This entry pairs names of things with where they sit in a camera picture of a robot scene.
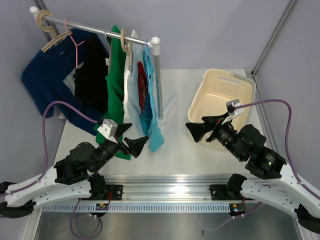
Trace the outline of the light blue t shirt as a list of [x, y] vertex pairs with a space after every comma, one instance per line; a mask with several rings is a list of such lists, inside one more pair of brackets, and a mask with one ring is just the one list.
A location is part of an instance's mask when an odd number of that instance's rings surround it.
[[142, 131], [145, 136], [149, 137], [148, 147], [152, 153], [156, 152], [164, 143], [164, 137], [158, 127], [157, 111], [154, 100], [153, 85], [147, 84], [147, 96], [144, 110], [140, 115], [140, 122]]

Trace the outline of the light blue wire hanger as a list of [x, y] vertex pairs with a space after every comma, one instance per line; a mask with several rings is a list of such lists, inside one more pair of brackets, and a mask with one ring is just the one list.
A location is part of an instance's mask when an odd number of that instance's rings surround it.
[[149, 50], [149, 47], [147, 46], [146, 39], [144, 42], [143, 60], [144, 60], [144, 69], [145, 69], [145, 74], [146, 74], [146, 78], [147, 78], [147, 84], [150, 87], [153, 85], [154, 67], [151, 62], [150, 50]]

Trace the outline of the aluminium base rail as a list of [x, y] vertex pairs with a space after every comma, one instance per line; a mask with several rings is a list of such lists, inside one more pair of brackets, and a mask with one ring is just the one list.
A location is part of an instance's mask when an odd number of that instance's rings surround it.
[[122, 185], [121, 203], [207, 203], [210, 185], [225, 184], [229, 174], [120, 175], [104, 174], [107, 184]]

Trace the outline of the navy blue t shirt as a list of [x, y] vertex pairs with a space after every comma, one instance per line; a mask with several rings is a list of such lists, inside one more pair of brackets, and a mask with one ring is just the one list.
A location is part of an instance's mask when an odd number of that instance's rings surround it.
[[[72, 37], [76, 43], [85, 41], [97, 34], [72, 29]], [[83, 65], [86, 56], [85, 43], [78, 47], [78, 68]], [[104, 113], [78, 101], [75, 97], [76, 73], [75, 46], [67, 36], [60, 44], [51, 47], [46, 52], [41, 50], [33, 57], [22, 72], [21, 81], [33, 98], [41, 114], [54, 101], [66, 102], [87, 117], [98, 121]]]

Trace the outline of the white printed t shirt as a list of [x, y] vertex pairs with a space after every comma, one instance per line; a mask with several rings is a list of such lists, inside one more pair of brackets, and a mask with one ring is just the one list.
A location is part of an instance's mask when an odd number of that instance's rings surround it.
[[132, 43], [130, 58], [131, 72], [124, 67], [124, 123], [132, 126], [124, 133], [124, 137], [137, 139], [144, 136], [140, 115], [144, 111], [146, 101], [145, 69], [143, 64], [143, 47]]

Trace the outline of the green t shirt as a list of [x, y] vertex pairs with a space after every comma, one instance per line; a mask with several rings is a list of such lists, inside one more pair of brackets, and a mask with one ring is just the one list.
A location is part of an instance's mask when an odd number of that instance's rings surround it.
[[103, 115], [104, 119], [111, 119], [117, 124], [124, 121], [124, 69], [126, 53], [121, 46], [121, 40], [107, 37], [110, 44], [111, 57], [109, 58], [108, 75], [105, 77], [107, 83], [107, 111]]

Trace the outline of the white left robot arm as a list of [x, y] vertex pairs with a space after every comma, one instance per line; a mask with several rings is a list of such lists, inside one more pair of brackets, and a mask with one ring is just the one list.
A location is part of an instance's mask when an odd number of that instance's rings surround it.
[[38, 208], [63, 200], [102, 200], [109, 190], [99, 170], [119, 152], [137, 158], [149, 140], [148, 136], [120, 140], [131, 126], [130, 123], [103, 124], [100, 128], [105, 133], [105, 140], [98, 147], [81, 142], [45, 173], [20, 183], [2, 182], [1, 218], [22, 218]]

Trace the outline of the pink wire hanger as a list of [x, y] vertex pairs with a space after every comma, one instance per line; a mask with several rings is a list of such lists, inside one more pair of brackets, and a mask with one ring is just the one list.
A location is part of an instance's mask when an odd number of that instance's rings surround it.
[[[68, 19], [66, 18], [66, 19], [64, 20], [64, 27], [65, 27], [65, 30], [66, 30], [66, 31], [68, 30], [68, 28], [67, 28], [67, 22], [68, 22]], [[73, 42], [74, 47], [75, 47], [75, 68], [77, 69], [77, 68], [78, 68], [78, 65], [79, 65], [79, 64], [78, 64], [78, 47], [81, 46], [85, 41], [83, 40], [83, 41], [81, 41], [80, 43], [77, 43], [77, 42], [74, 40], [72, 34], [70, 35], [70, 39], [71, 39], [71, 41]]]

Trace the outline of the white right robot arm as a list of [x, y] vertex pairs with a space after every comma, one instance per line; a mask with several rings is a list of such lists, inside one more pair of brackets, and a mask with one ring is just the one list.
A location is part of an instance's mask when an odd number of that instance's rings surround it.
[[298, 183], [291, 166], [274, 150], [265, 146], [266, 137], [252, 124], [234, 130], [227, 115], [205, 116], [201, 123], [187, 122], [193, 140], [200, 142], [210, 133], [206, 142], [217, 140], [239, 162], [245, 163], [250, 174], [262, 180], [273, 180], [285, 192], [253, 182], [243, 175], [234, 173], [228, 180], [225, 190], [235, 200], [254, 199], [277, 208], [293, 218], [305, 229], [318, 234], [320, 232], [320, 201]]

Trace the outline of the black t shirt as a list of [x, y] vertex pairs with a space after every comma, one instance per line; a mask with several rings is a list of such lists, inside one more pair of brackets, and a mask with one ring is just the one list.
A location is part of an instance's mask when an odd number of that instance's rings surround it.
[[75, 98], [101, 113], [108, 110], [108, 90], [106, 76], [109, 53], [99, 37], [91, 35], [84, 42], [85, 59], [83, 65], [75, 70]]

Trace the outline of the cream laundry basket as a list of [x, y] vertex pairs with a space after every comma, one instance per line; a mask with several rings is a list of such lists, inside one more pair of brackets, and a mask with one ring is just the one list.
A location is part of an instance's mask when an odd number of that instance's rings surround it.
[[219, 116], [227, 112], [226, 103], [238, 99], [250, 104], [256, 96], [256, 84], [242, 75], [220, 69], [208, 69], [188, 109], [192, 123], [201, 123], [202, 117]]

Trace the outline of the beige wooden hanger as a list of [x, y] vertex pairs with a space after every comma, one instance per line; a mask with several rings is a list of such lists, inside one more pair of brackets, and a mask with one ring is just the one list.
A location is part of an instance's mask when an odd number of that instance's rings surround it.
[[44, 26], [43, 24], [43, 18], [44, 17], [51, 17], [53, 14], [49, 10], [40, 10], [35, 17], [36, 23], [38, 27], [45, 33], [50, 33], [52, 36], [52, 39], [41, 49], [43, 53], [45, 53], [47, 50], [49, 50], [51, 47], [53, 47], [55, 44], [57, 44], [59, 41], [62, 41], [67, 36], [70, 36], [72, 34], [71, 30], [68, 30], [60, 35], [57, 35], [54, 31], [52, 26]]
[[132, 43], [126, 43], [125, 42], [125, 35], [126, 35], [126, 30], [123, 28], [120, 31], [120, 44], [123, 52], [126, 53], [126, 69], [128, 71], [132, 71], [131, 69], [131, 55], [132, 55]]

